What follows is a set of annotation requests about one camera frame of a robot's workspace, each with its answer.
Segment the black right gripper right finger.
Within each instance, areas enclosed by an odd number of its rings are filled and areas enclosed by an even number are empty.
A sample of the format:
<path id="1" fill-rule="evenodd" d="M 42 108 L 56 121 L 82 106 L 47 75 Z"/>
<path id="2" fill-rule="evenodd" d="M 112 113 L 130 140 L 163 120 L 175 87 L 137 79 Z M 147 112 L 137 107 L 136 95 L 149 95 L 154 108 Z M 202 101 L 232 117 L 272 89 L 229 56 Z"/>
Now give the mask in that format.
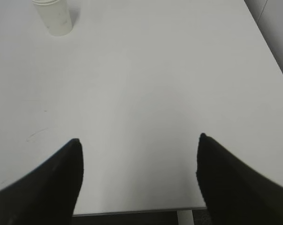
<path id="1" fill-rule="evenodd" d="M 204 133 L 196 177 L 214 225 L 283 225 L 283 187 Z"/>

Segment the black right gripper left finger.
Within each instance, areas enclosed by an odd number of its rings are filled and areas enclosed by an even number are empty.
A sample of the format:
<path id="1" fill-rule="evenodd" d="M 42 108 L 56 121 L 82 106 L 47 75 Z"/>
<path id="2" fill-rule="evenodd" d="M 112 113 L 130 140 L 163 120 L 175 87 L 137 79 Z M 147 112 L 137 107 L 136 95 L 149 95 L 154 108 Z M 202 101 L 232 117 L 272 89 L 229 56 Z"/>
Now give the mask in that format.
<path id="1" fill-rule="evenodd" d="M 48 160 L 0 190 L 0 225 L 69 225 L 84 176 L 83 148 L 71 139 Z"/>

